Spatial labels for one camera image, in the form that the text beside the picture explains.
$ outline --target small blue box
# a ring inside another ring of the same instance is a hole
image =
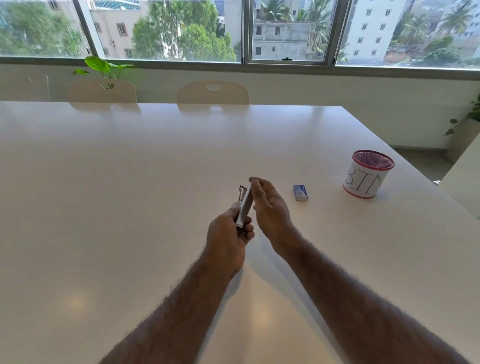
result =
[[[307,189],[303,184],[294,184],[293,193],[295,195],[295,200],[297,201],[308,201]]]

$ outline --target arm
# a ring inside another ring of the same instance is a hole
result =
[[[251,177],[259,227],[353,363],[467,363],[452,347],[302,238],[273,185]]]
[[[163,303],[100,364],[190,364],[233,276],[245,260],[245,245],[253,238],[252,219],[247,217],[240,238],[233,219],[234,204],[212,221],[207,244],[180,284]]]

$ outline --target chair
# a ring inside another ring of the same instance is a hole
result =
[[[68,102],[96,102],[96,103],[137,103],[135,87],[124,80],[99,80],[83,78],[76,80],[69,88]]]
[[[249,105],[250,95],[235,82],[196,81],[178,90],[177,104]]]
[[[27,76],[2,72],[0,75],[0,100],[50,101],[47,75]]]

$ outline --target gray floor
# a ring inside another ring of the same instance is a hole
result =
[[[452,163],[448,162],[440,150],[421,150],[394,148],[412,166],[418,169],[430,181],[441,181],[447,174]]]

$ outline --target hand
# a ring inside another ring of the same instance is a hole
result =
[[[258,177],[250,177],[249,181],[252,183],[258,226],[279,253],[285,241],[298,234],[290,219],[287,204],[270,181]]]
[[[245,219],[244,233],[238,235],[234,219],[239,211],[240,205],[234,203],[210,223],[203,253],[210,264],[226,271],[230,279],[241,269],[245,260],[245,246],[255,236],[250,216]]]

